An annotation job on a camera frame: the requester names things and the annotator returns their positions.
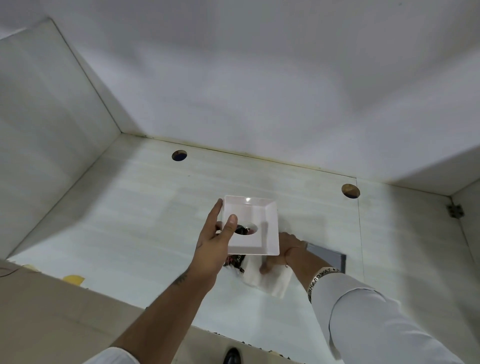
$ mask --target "square plastic box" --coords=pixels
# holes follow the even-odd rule
[[[225,196],[222,227],[231,214],[238,224],[256,230],[251,235],[233,234],[228,254],[278,255],[278,214],[275,200],[257,197]]]

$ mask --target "white laminate panel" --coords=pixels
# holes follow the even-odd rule
[[[466,363],[480,355],[480,281],[445,196],[358,180],[365,283]]]
[[[52,21],[0,40],[0,258],[119,134]]]
[[[461,204],[465,216],[460,223],[468,246],[477,265],[480,265],[480,180],[452,196],[455,204]]]
[[[171,154],[188,156],[175,162]],[[206,215],[227,194],[277,201],[279,228],[347,254],[363,280],[355,179],[158,140],[121,135],[60,200],[11,260],[146,307],[187,267]],[[301,363],[334,361],[305,290],[283,300],[222,269],[194,325]]]

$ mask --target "round hole in panel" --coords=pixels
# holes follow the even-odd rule
[[[185,152],[184,150],[177,150],[172,154],[172,159],[176,162],[180,162],[184,160],[186,157],[187,157],[187,152]]]
[[[342,193],[348,198],[358,198],[360,196],[360,190],[357,186],[346,183],[342,186]]]

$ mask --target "white sleeve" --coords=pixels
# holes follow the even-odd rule
[[[107,348],[84,364],[140,364],[132,354],[120,348]]]
[[[332,354],[345,364],[462,364],[400,312],[398,303],[342,273],[321,277],[312,307]]]

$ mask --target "finger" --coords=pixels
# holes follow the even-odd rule
[[[260,267],[260,274],[267,274],[273,269],[274,266],[279,266],[282,264],[284,264],[282,256],[269,255]]]
[[[205,221],[204,227],[200,232],[200,236],[204,238],[212,238],[216,232],[216,218],[222,209],[223,200],[221,198],[218,199],[215,206],[213,206],[212,210],[208,213],[207,220]]]
[[[230,215],[228,218],[227,223],[223,227],[222,232],[219,234],[219,239],[221,241],[224,241],[228,243],[230,241],[230,238],[232,237],[233,233],[237,229],[237,215]]]

